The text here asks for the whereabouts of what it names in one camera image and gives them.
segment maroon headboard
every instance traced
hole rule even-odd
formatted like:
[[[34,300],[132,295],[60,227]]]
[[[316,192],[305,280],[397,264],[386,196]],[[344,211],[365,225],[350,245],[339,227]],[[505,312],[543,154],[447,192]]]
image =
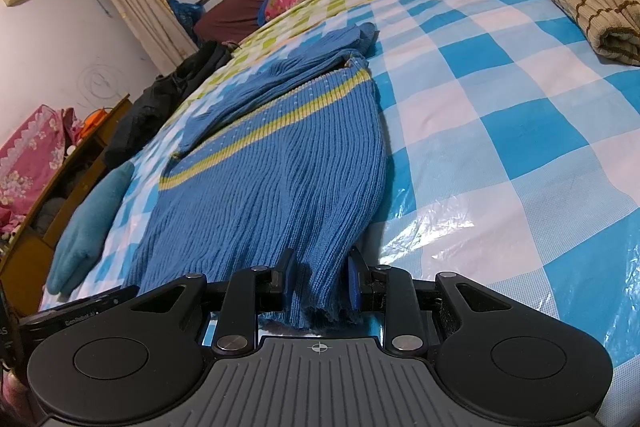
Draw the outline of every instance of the maroon headboard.
[[[194,31],[203,40],[240,42],[258,29],[264,0],[223,0],[205,13]]]

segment teal cushion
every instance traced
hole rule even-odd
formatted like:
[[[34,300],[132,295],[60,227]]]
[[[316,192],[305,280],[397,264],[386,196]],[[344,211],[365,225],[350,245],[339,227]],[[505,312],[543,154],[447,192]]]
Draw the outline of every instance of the teal cushion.
[[[53,256],[47,291],[68,296],[100,259],[134,166],[125,162],[95,185],[69,220]]]

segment ribbed knit sweater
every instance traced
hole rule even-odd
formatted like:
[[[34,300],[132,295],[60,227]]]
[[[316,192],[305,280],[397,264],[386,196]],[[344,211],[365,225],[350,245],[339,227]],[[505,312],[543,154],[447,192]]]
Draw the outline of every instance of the ribbed knit sweater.
[[[363,56],[373,38],[371,24],[332,32],[188,122],[124,283],[142,293],[188,272],[227,280],[292,248],[296,291],[281,320],[336,321],[338,274],[385,182]]]

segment scribble on wall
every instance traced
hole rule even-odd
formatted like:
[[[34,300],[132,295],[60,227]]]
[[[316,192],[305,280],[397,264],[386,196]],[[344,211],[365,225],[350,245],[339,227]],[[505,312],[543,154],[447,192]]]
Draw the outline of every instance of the scribble on wall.
[[[84,68],[76,81],[78,105],[89,111],[113,107],[127,94],[125,74],[115,66],[92,64]]]

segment gray ribbed panel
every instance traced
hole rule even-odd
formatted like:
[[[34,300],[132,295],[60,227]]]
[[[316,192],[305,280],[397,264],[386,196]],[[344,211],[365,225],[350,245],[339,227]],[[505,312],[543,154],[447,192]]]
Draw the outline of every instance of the gray ribbed panel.
[[[319,342],[328,349],[313,350]],[[63,425],[49,420],[43,427]],[[390,357],[372,339],[271,337],[251,356],[214,364],[193,396],[136,427],[498,425],[453,402],[423,363]],[[584,419],[572,427],[597,425]]]

